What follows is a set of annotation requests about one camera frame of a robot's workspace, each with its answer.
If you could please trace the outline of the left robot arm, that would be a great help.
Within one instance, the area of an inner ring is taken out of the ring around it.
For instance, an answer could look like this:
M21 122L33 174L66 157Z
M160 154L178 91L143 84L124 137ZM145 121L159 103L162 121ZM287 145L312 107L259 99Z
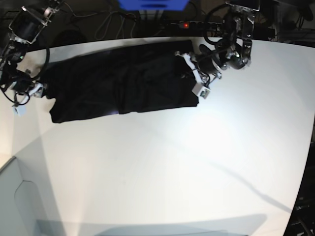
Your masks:
M221 39L212 41L208 37L210 18L226 7L228 11L223 17ZM221 78L226 69L239 70L251 63L255 15L259 10L258 0L227 0L207 13L202 35L207 44L214 46L214 50L200 44L200 54L175 52L191 68L198 84L208 88L211 82Z

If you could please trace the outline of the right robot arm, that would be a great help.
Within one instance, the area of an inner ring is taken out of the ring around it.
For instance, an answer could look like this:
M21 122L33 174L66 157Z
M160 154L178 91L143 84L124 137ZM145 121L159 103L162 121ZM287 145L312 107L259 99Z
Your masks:
M22 6L21 11L8 26L5 45L0 49L0 91L14 108L26 105L32 96L45 88L38 80L49 64L48 45L45 45L44 65L35 76L31 76L29 70L25 72L18 70L17 66L25 58L29 46L37 39L45 42L41 33L63 4L63 0L49 0L44 7Z

